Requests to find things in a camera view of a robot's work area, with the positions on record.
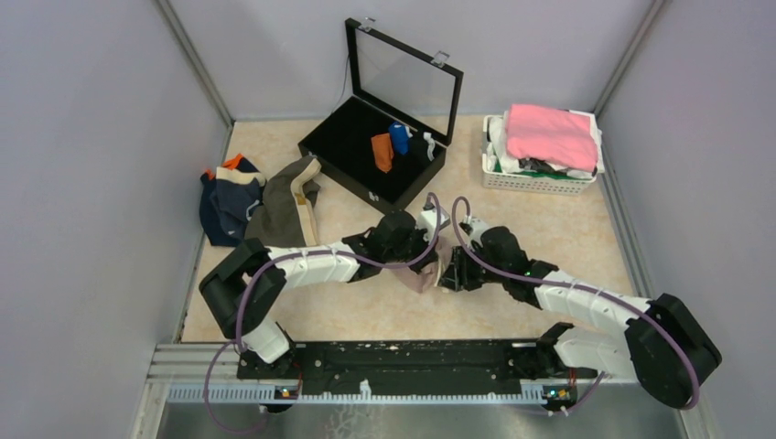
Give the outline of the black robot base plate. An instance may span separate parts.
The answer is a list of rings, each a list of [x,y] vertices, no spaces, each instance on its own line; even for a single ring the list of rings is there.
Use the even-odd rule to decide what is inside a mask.
[[[305,395],[346,395],[368,382],[378,396],[511,395],[530,380],[592,378],[535,339],[294,342],[266,363],[240,356],[241,380],[291,380]]]

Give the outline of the olive beige underwear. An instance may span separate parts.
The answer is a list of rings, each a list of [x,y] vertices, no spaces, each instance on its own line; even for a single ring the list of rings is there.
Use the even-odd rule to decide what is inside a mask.
[[[264,188],[263,204],[253,212],[244,238],[282,248],[318,245],[314,207],[320,185],[314,178],[320,170],[318,159],[308,155],[271,177]]]

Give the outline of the pink underwear cream waistband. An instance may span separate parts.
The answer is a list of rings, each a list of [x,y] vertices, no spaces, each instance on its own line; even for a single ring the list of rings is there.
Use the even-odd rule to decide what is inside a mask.
[[[426,265],[420,273],[415,273],[410,268],[402,268],[391,270],[393,277],[411,291],[419,294],[436,288],[441,275],[450,265],[452,244],[447,237],[441,237],[436,243],[435,250],[437,260]]]

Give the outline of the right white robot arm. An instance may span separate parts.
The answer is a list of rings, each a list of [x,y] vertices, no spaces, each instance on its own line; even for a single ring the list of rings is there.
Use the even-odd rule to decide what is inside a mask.
[[[498,284],[518,302],[572,318],[540,339],[536,363],[549,377],[594,369],[636,380],[658,402],[689,409],[697,404],[701,384],[721,365],[717,346],[674,295],[649,299],[586,284],[554,264],[528,258],[503,226],[473,219],[454,232],[451,290]]]

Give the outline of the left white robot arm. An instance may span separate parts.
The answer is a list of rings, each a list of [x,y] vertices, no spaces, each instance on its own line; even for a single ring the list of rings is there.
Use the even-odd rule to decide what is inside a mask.
[[[417,218],[392,212],[377,226],[326,245],[281,248],[247,239],[204,277],[199,292],[222,334],[242,351],[257,354],[267,375],[282,378],[292,369],[294,355],[289,337],[268,315],[281,293],[355,283],[384,270],[419,273],[437,261],[436,240],[448,224],[448,214],[431,207]]]

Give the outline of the orange underwear white waistband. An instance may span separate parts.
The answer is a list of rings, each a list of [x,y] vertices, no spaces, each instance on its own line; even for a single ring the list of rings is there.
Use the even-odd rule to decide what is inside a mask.
[[[388,133],[377,134],[371,138],[372,154],[375,166],[384,174],[393,168],[393,145]]]

